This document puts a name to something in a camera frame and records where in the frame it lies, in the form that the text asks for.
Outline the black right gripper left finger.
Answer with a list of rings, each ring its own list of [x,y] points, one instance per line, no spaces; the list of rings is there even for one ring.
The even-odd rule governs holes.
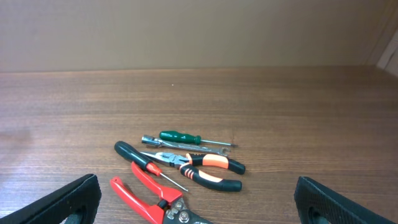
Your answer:
[[[93,224],[101,200],[98,178],[86,174],[3,218],[4,224]]]

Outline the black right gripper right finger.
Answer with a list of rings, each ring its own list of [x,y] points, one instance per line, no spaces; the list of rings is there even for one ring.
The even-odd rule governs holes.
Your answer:
[[[304,224],[394,224],[309,177],[298,178],[294,200]]]

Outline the black red handled screwdriver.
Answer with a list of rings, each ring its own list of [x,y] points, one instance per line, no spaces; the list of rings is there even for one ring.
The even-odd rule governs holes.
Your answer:
[[[135,148],[133,148],[130,144],[124,141],[118,141],[114,145],[114,150],[123,158],[135,162],[143,171],[150,172],[156,176],[162,176],[169,180],[171,183],[180,187],[182,190],[188,192],[188,190],[176,183],[171,178],[167,177],[163,171],[156,166],[151,159],[149,159],[146,155],[140,153]]]

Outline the silver combination wrench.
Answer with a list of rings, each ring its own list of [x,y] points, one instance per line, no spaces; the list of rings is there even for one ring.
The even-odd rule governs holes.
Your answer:
[[[228,156],[231,152],[230,149],[226,147],[216,148],[216,147],[205,147],[205,146],[197,146],[193,144],[184,144],[179,142],[171,142],[161,140],[159,138],[155,138],[153,136],[143,135],[141,139],[142,143],[151,145],[154,147],[169,147],[169,148],[176,148],[176,149],[184,149],[188,151],[197,151],[197,152],[206,152],[211,154],[218,154],[221,156]]]

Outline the red handled snips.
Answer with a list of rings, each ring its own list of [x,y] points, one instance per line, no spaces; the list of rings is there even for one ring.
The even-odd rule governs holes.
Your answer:
[[[147,188],[145,191],[136,192],[118,176],[109,184],[114,193],[143,219],[155,224],[211,224],[188,208],[180,190],[156,182],[135,162],[131,163],[131,170],[139,184]]]

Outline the green handled screwdriver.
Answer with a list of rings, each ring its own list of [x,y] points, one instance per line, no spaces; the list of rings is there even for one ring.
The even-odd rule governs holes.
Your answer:
[[[159,137],[164,141],[179,142],[184,144],[200,145],[204,143],[217,144],[222,146],[237,147],[236,144],[227,142],[218,142],[202,139],[201,136],[193,136],[191,134],[180,133],[177,131],[161,131]]]

